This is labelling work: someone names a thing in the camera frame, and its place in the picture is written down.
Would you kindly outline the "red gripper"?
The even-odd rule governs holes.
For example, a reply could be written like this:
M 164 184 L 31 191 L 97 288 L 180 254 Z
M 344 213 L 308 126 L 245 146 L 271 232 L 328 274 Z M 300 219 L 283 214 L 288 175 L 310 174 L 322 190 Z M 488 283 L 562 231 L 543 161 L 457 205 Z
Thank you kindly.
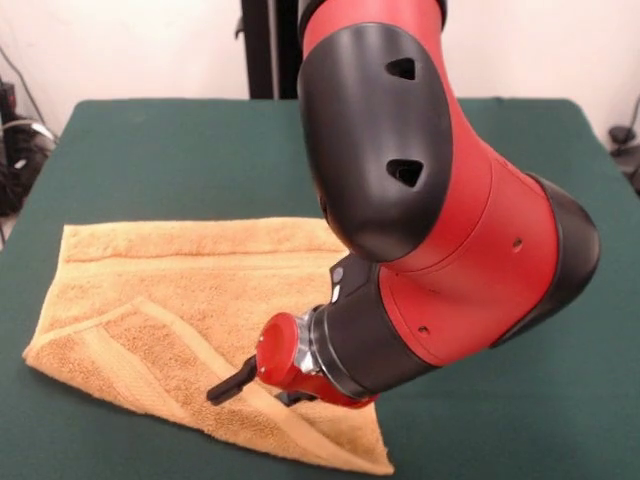
M 313 315 L 313 312 L 301 316 L 284 312 L 274 315 L 260 333 L 257 360 L 249 357 L 238 371 L 210 388 L 206 399 L 211 404 L 224 404 L 258 376 L 262 383 L 280 390 L 279 401 L 285 406 L 322 401 L 361 409 L 372 404 L 377 396 L 350 397 L 334 386 L 324 372 L 312 340 Z

